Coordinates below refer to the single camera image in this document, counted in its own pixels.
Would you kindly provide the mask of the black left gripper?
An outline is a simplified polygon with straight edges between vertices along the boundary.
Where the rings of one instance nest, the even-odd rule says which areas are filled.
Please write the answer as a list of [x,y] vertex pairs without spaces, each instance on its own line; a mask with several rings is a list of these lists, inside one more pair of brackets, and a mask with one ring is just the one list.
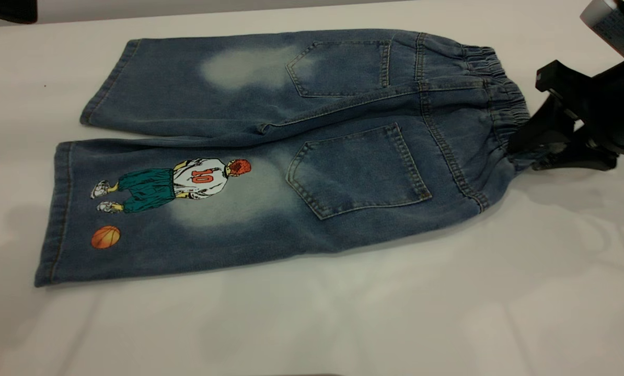
[[34,24],[38,21],[38,2],[0,1],[0,20],[15,24]]

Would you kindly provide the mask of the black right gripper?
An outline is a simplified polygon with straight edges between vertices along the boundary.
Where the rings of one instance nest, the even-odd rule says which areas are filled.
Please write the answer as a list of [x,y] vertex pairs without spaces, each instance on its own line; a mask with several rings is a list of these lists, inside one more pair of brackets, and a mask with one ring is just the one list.
[[584,96],[584,126],[574,120],[556,96],[549,96],[508,138],[509,156],[544,156],[534,171],[582,168],[610,171],[624,156],[624,61],[596,76],[578,74]]

